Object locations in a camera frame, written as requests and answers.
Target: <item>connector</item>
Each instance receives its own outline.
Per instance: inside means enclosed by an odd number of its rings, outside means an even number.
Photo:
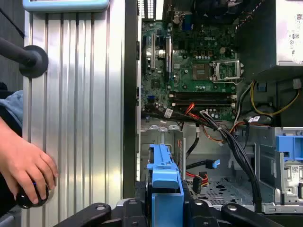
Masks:
[[[216,160],[216,161],[213,161],[213,160],[210,160],[210,159],[205,160],[205,168],[206,169],[216,169],[219,164],[220,164],[219,159]]]
[[[213,168],[216,169],[219,164],[220,164],[220,160],[218,159],[213,163]]]

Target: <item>black handle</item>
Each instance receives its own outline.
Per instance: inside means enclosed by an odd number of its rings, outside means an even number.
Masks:
[[[0,37],[0,55],[18,62],[20,73],[28,78],[41,76],[48,67],[47,54],[39,46],[21,48]]]
[[[37,189],[37,186],[36,186],[35,182],[33,182],[33,184],[34,184],[34,187],[35,187],[36,194],[38,196],[38,203],[33,204],[32,201],[27,196],[27,194],[25,193],[24,189],[21,186],[19,186],[19,192],[16,195],[16,204],[19,207],[21,207],[23,209],[29,209],[29,208],[32,208],[32,207],[41,207],[46,203],[46,201],[48,199],[48,196],[49,196],[47,185],[45,186],[46,198],[44,200],[42,200],[41,197],[40,197],[40,194],[38,192],[38,189]]]
[[[110,219],[111,208],[105,203],[94,203],[75,213],[54,227],[91,227]]]
[[[22,65],[32,67],[36,64],[36,56],[30,52],[23,50],[5,39],[0,37],[0,54],[8,59],[18,62]]]
[[[283,227],[282,225],[236,203],[224,205],[221,208],[221,213],[224,220],[238,226]]]

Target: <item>fingers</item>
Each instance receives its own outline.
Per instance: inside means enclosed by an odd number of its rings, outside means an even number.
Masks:
[[[31,179],[33,179],[33,181],[36,183],[39,195],[41,199],[44,200],[46,198],[46,182],[43,174],[36,166],[33,166],[28,169],[27,173],[30,175]]]
[[[6,181],[6,184],[9,187],[9,190],[14,195],[14,198],[16,200],[16,196],[17,196],[17,193],[18,193],[18,183],[17,183],[17,181],[15,180],[15,178],[10,173],[3,173],[3,177]]]
[[[42,174],[47,182],[48,188],[50,190],[53,190],[55,187],[55,182],[53,179],[53,173],[52,173],[50,167],[48,166],[48,164],[45,161],[43,161],[42,159],[40,159],[36,162],[36,166],[42,172]]]
[[[29,175],[27,174],[27,172],[19,171],[18,174],[13,175],[13,177],[18,181],[18,183],[23,188],[24,192],[27,194],[27,196],[32,201],[32,203],[37,204],[38,196],[36,194],[34,184],[30,179]]]
[[[56,166],[55,162],[53,161],[53,159],[51,157],[49,157],[44,152],[41,152],[40,156],[41,156],[42,160],[45,161],[48,164],[48,166],[50,167],[53,175],[55,177],[57,177],[58,176],[58,169],[57,169],[57,166]]]

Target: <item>hand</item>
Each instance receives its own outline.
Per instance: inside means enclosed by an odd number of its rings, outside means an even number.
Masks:
[[[57,166],[46,153],[18,135],[9,133],[5,137],[6,141],[1,141],[4,145],[0,148],[0,172],[15,198],[19,184],[32,203],[37,204],[38,197],[32,180],[36,183],[41,199],[45,199],[46,183],[51,190],[55,187]]]

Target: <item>metal frame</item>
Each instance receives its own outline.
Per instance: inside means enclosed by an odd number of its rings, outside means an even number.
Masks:
[[[49,56],[24,78],[23,137],[59,168],[52,198],[22,211],[22,226],[53,226],[84,207],[122,198],[124,0],[102,13],[25,15],[25,45]]]

